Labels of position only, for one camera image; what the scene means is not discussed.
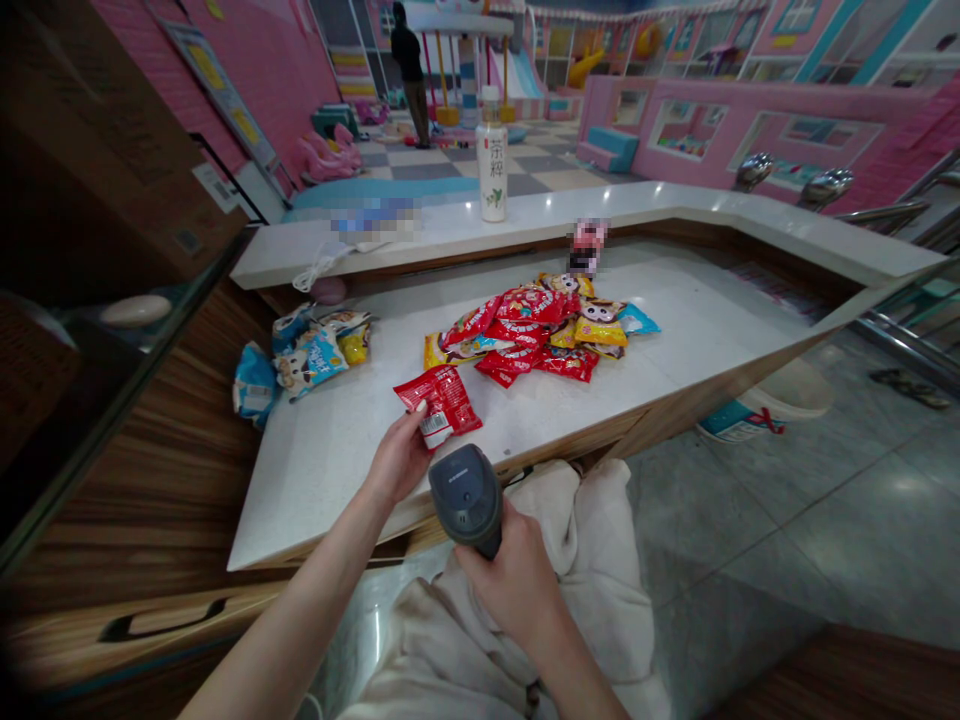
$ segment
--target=snack bag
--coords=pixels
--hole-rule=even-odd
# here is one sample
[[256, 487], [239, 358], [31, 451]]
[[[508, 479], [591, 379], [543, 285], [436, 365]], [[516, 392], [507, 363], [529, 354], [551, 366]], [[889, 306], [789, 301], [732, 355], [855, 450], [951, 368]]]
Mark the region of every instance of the snack bag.
[[287, 350], [293, 349], [297, 338], [307, 329], [307, 322], [310, 319], [310, 310], [313, 309], [313, 303], [303, 303], [289, 315], [284, 315], [273, 321], [273, 337], [270, 341], [270, 349], [274, 355], [281, 355]]
[[627, 336], [617, 321], [620, 308], [621, 303], [611, 300], [584, 300], [577, 318], [576, 341], [625, 346]]
[[363, 365], [370, 350], [370, 323], [348, 330], [337, 338], [337, 346], [348, 365]]
[[556, 290], [557, 292], [567, 293], [568, 295], [594, 296], [593, 280], [586, 275], [577, 275], [575, 273], [563, 273], [562, 275], [540, 273], [538, 279], [540, 284], [547, 290]]
[[509, 350], [487, 353], [477, 364], [477, 370], [503, 370], [511, 375], [530, 372], [540, 362], [540, 351], [515, 345]]
[[486, 375], [488, 378], [491, 378], [495, 383], [504, 388], [510, 387], [517, 380], [517, 376], [514, 373], [508, 373], [495, 368], [482, 368], [478, 365], [477, 372], [482, 375]]
[[660, 332], [660, 326], [653, 318], [647, 315], [635, 304], [639, 298], [630, 298], [624, 304], [623, 310], [617, 315], [620, 321], [620, 327], [627, 335], [646, 335], [647, 333]]
[[255, 342], [248, 342], [233, 377], [233, 411], [263, 430], [278, 394], [277, 375], [266, 353]]
[[516, 345], [512, 340], [498, 340], [487, 337], [486, 334], [477, 335], [473, 340], [463, 344], [469, 345], [470, 350], [475, 354], [491, 352], [492, 350], [506, 350], [508, 347]]
[[500, 296], [497, 295], [487, 300], [476, 310], [468, 312], [444, 333], [441, 346], [446, 350], [467, 340], [473, 340], [490, 327], [490, 323], [493, 322], [499, 307]]
[[543, 358], [537, 369], [580, 382], [590, 382], [598, 362], [600, 358], [597, 355], [581, 348], [567, 350], [547, 346], [543, 349]]
[[274, 361], [277, 382], [297, 400], [317, 385], [350, 366], [337, 347], [333, 328], [318, 327], [308, 330], [297, 341], [294, 350], [284, 353]]
[[437, 365], [461, 365], [481, 357], [486, 350], [474, 350], [473, 340], [444, 350], [440, 346], [440, 333], [430, 333], [423, 339], [423, 369], [429, 370]]
[[416, 380], [397, 385], [393, 391], [411, 411], [421, 400], [427, 401], [427, 414], [420, 423], [420, 432], [429, 450], [436, 450], [450, 436], [465, 435], [483, 427], [470, 405], [457, 369], [451, 365], [430, 368]]
[[503, 294], [499, 320], [558, 325], [563, 320], [567, 296], [553, 290], [523, 286]]
[[611, 360], [619, 360], [627, 354], [627, 349], [622, 345], [600, 345], [599, 343], [583, 343], [583, 348], [590, 352], [595, 352], [600, 357], [608, 357]]
[[577, 319], [567, 318], [557, 330], [550, 334], [550, 344], [554, 347], [572, 348], [577, 344], [574, 335], [577, 332]]
[[538, 348], [543, 345], [546, 334], [546, 325], [529, 322], [517, 323], [510, 320], [494, 320], [493, 324], [484, 332], [484, 335], [488, 338], [505, 341], [507, 343], [506, 347], [522, 345], [530, 348]]
[[334, 310], [332, 313], [326, 313], [318, 318], [314, 318], [317, 312], [322, 312], [325, 308], [313, 308], [311, 311], [311, 323], [313, 325], [329, 327], [333, 329], [334, 334], [343, 335], [348, 330], [359, 327], [370, 320], [370, 313], [361, 310]]

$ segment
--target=blue snack bag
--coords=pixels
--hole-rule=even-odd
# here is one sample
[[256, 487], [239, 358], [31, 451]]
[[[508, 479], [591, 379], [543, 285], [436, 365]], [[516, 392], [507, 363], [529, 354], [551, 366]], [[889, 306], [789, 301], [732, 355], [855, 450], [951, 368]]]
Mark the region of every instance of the blue snack bag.
[[308, 330], [297, 346], [274, 360], [277, 382], [294, 400], [306, 395], [329, 378], [349, 370], [346, 358], [337, 346], [337, 333], [332, 327], [319, 326]]
[[623, 310], [617, 315], [620, 327], [627, 335], [646, 335], [647, 333], [660, 332], [660, 326], [653, 321], [653, 318], [637, 307], [636, 301], [638, 299], [630, 298], [626, 301]]
[[233, 411], [263, 430], [279, 393], [276, 374], [266, 353], [255, 342], [248, 342], [233, 377]]
[[289, 315], [274, 320], [271, 348], [275, 356], [293, 349], [297, 338], [307, 329], [312, 309], [313, 303], [306, 302]]

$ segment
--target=white bottle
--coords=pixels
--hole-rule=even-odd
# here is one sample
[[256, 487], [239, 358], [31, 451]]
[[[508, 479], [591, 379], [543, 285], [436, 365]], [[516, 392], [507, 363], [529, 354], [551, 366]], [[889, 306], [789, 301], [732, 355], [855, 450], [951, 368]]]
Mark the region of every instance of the white bottle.
[[500, 91], [484, 85], [481, 98], [483, 114], [477, 125], [480, 217], [503, 222], [507, 219], [507, 129], [500, 122]]

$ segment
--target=white cloth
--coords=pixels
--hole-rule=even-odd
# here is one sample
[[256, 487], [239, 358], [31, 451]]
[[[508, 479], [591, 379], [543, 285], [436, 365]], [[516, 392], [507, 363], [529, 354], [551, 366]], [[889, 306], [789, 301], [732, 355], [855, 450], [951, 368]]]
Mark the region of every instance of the white cloth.
[[[560, 590], [598, 665], [633, 718], [669, 718], [652, 667], [653, 610], [640, 585], [630, 470], [595, 467], [582, 483], [565, 462], [537, 467], [508, 491], [540, 522]], [[414, 580], [397, 598], [380, 662], [342, 718], [552, 719], [556, 708], [528, 688], [537, 671], [480, 605], [456, 556], [433, 582]]]

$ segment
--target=pile of snack bags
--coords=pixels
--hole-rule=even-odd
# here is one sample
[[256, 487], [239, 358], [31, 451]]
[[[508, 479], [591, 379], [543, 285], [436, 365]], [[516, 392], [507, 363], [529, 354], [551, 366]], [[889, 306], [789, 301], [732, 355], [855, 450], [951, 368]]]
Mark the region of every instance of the pile of snack bags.
[[271, 362], [255, 342], [247, 343], [233, 383], [234, 411], [263, 428], [286, 388], [297, 400], [354, 365], [367, 361], [370, 313], [304, 303], [273, 323]]
[[655, 332], [636, 300], [602, 300], [586, 276], [541, 273], [427, 335], [423, 365], [479, 360], [477, 370], [505, 388], [534, 369], [588, 383], [600, 358], [624, 357], [628, 336]]

